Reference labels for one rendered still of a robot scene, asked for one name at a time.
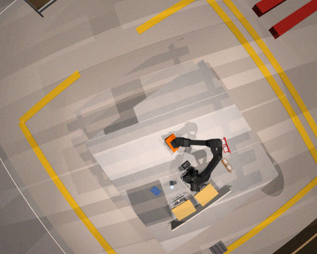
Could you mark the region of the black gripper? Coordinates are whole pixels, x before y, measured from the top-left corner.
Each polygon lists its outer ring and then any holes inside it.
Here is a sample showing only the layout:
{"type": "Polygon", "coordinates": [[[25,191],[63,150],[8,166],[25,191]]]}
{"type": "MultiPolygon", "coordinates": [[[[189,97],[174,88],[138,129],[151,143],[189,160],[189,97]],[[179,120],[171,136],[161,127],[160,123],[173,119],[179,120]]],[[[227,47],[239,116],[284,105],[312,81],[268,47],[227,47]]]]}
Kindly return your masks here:
{"type": "Polygon", "coordinates": [[[186,171],[188,172],[188,174],[189,175],[191,175],[191,172],[193,171],[193,170],[195,170],[194,169],[194,167],[193,166],[190,166],[191,164],[188,162],[188,160],[187,161],[185,161],[181,166],[184,168],[184,170],[186,169],[186,171]]]}

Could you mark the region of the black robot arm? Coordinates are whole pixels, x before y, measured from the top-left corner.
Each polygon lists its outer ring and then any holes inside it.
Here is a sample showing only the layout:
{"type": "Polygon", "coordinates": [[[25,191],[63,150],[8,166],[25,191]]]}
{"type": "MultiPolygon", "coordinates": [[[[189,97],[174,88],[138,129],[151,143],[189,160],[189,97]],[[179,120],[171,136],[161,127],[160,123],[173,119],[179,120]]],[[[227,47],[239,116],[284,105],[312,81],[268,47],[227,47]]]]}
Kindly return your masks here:
{"type": "Polygon", "coordinates": [[[220,138],[212,138],[209,140],[191,140],[184,137],[176,137],[170,142],[170,144],[174,149],[177,149],[180,146],[185,148],[198,145],[210,147],[213,158],[211,159],[205,170],[200,174],[198,174],[198,170],[193,170],[190,175],[188,172],[186,172],[186,175],[183,176],[183,180],[187,184],[190,184],[190,190],[194,192],[199,192],[200,184],[205,183],[209,180],[212,171],[223,158],[222,140],[220,138]]]}

